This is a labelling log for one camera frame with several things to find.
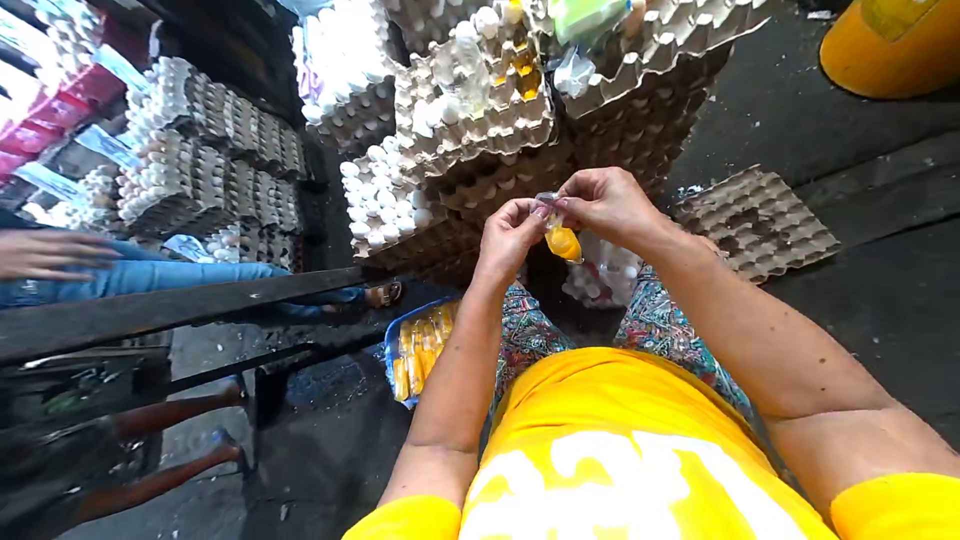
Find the leg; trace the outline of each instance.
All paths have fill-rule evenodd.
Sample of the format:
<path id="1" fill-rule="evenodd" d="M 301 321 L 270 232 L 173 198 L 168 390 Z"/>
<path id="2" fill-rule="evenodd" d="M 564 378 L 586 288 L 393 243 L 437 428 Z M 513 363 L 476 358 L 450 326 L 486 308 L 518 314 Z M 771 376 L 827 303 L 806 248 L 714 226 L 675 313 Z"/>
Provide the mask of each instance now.
<path id="1" fill-rule="evenodd" d="M 747 419 L 753 416 L 746 394 L 670 300 L 649 264 L 644 264 L 636 277 L 634 298 L 620 322 L 613 346 L 662 356 L 708 384 Z"/>
<path id="2" fill-rule="evenodd" d="M 243 404 L 240 388 L 232 384 L 220 394 L 142 406 L 110 415 L 110 421 L 121 438 L 131 439 L 166 430 L 211 410 Z"/>
<path id="3" fill-rule="evenodd" d="M 198 264 L 172 260 L 118 260 L 109 270 L 70 267 L 94 275 L 92 282 L 56 282 L 51 302 L 78 302 L 124 294 L 151 292 L 212 283 L 252 281 L 288 276 L 290 273 L 269 264 Z M 229 318 L 230 322 L 265 325 L 325 324 L 329 314 L 323 306 L 363 302 L 361 287 L 345 287 L 297 298 L 293 303 L 276 303 Z"/>
<path id="4" fill-rule="evenodd" d="M 514 379 L 537 360 L 577 346 L 540 311 L 540 303 L 518 282 L 510 285 L 503 300 L 500 359 L 496 364 L 494 402 Z"/>
<path id="5" fill-rule="evenodd" d="M 238 459 L 241 451 L 230 444 L 222 444 L 210 454 L 189 463 L 160 471 L 134 485 L 98 489 L 87 495 L 77 510 L 76 523 L 85 523 L 122 512 L 163 495 L 185 484 L 203 471 Z"/>
<path id="6" fill-rule="evenodd" d="M 64 282 L 58 292 L 58 302 L 75 302 L 213 283 L 250 282 L 290 275 L 290 272 L 282 268 L 259 262 L 198 264 L 174 260 L 118 260 L 110 269 L 93 271 L 87 269 L 87 271 L 94 275 L 94 281 Z M 345 287 L 306 295 L 297 298 L 294 303 L 301 306 L 326 306 L 354 302 L 363 299 L 364 290 L 361 287 Z"/>

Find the foot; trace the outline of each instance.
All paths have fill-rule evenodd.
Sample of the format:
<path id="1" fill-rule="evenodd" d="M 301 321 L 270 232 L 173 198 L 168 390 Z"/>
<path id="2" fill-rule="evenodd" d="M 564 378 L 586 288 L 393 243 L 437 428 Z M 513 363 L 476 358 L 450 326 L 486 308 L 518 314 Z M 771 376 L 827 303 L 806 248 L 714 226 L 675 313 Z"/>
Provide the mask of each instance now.
<path id="1" fill-rule="evenodd" d="M 220 395 L 230 403 L 230 406 L 246 407 L 250 400 L 250 394 L 247 392 L 247 384 L 243 380 L 243 375 L 231 375 L 228 379 L 230 384 Z"/>
<path id="2" fill-rule="evenodd" d="M 227 461 L 237 461 L 239 464 L 243 459 L 243 447 L 224 428 L 214 430 L 210 438 L 217 445 L 213 452 L 222 453 Z"/>
<path id="3" fill-rule="evenodd" d="M 364 298 L 368 306 L 374 309 L 380 309 L 382 307 L 393 306 L 399 302 L 400 299 L 403 298 L 403 292 L 403 283 L 391 282 L 367 289 Z"/>

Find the brown leg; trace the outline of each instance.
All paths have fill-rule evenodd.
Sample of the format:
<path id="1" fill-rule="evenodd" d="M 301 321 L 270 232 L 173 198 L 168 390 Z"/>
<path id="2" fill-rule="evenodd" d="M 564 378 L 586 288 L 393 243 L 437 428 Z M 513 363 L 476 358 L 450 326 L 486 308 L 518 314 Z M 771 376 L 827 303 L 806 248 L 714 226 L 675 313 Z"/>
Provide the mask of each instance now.
<path id="1" fill-rule="evenodd" d="M 184 420 L 211 410 L 242 404 L 240 389 L 232 384 L 230 388 L 220 394 L 142 406 L 134 410 L 114 414 L 110 416 L 110 420 L 120 437 L 133 438 L 166 430 Z"/>
<path id="2" fill-rule="evenodd" d="M 84 498 L 77 510 L 76 523 L 100 519 L 143 504 L 183 485 L 210 467 L 239 456 L 239 448 L 223 444 L 204 457 L 154 473 L 134 485 L 96 490 Z"/>

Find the blue jeans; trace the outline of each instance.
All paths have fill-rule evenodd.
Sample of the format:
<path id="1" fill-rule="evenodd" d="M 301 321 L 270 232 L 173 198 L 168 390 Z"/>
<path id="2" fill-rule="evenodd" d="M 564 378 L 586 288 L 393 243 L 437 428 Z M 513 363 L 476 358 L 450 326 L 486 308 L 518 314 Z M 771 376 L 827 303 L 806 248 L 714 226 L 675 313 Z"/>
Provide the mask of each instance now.
<path id="1" fill-rule="evenodd" d="M 199 264 L 177 262 L 140 249 L 129 242 L 111 242 L 121 254 L 109 269 L 68 266 L 67 271 L 93 275 L 91 282 L 49 280 L 10 280 L 0 282 L 0 308 L 44 306 L 60 302 L 79 302 L 123 294 L 153 292 L 194 285 L 244 282 L 262 278 L 289 276 L 290 272 L 261 262 L 239 264 Z M 225 317 L 230 322 L 251 322 L 263 326 L 325 323 L 331 314 L 321 306 L 363 305 L 362 287 L 337 290 L 297 298 L 294 303 L 280 302 Z"/>

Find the forearm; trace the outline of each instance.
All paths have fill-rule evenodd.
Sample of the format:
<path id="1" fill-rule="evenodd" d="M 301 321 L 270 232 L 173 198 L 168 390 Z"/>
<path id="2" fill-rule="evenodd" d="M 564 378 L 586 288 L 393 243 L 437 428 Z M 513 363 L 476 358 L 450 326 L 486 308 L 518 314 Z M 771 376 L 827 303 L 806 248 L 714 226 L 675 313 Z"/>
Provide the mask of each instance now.
<path id="1" fill-rule="evenodd" d="M 895 403 L 829 334 L 740 280 L 696 237 L 664 230 L 628 247 L 654 266 L 697 333 L 764 416 L 799 418 Z"/>
<path id="2" fill-rule="evenodd" d="M 505 293 L 495 282 L 470 284 L 453 333 L 420 394 L 407 444 L 477 451 L 493 395 Z"/>

